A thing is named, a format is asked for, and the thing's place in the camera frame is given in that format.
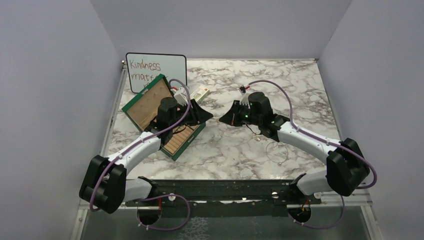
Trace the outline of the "green jewelry box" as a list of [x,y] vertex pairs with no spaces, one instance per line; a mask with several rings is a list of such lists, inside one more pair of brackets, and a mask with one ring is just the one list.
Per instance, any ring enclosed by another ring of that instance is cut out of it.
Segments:
[[162,141],[160,150],[176,161],[206,127],[206,122],[194,126],[179,125],[190,106],[191,102],[185,106],[178,104],[171,85],[160,74],[121,110],[140,132],[156,133],[172,127],[159,135]]

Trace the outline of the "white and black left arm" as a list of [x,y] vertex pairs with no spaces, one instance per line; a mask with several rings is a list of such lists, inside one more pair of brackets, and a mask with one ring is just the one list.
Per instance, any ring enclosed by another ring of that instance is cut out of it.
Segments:
[[203,124],[213,114],[191,99],[180,104],[174,97],[160,101],[155,116],[141,135],[122,150],[103,157],[94,156],[82,181],[79,197],[89,203],[91,211],[103,210],[111,214],[127,201],[140,200],[152,205],[157,191],[148,179],[128,180],[128,173],[145,158],[161,150],[172,138],[173,130],[180,126]]

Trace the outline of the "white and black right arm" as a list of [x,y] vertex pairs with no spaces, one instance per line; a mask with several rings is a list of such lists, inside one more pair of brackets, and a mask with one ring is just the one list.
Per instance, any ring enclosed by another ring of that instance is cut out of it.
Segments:
[[288,117],[273,112],[270,100],[262,92],[247,93],[242,100],[234,100],[219,122],[233,127],[257,126],[261,135],[305,151],[326,165],[326,170],[303,173],[289,184],[289,199],[296,204],[319,192],[348,197],[371,172],[354,140],[335,143],[331,138],[295,128]]

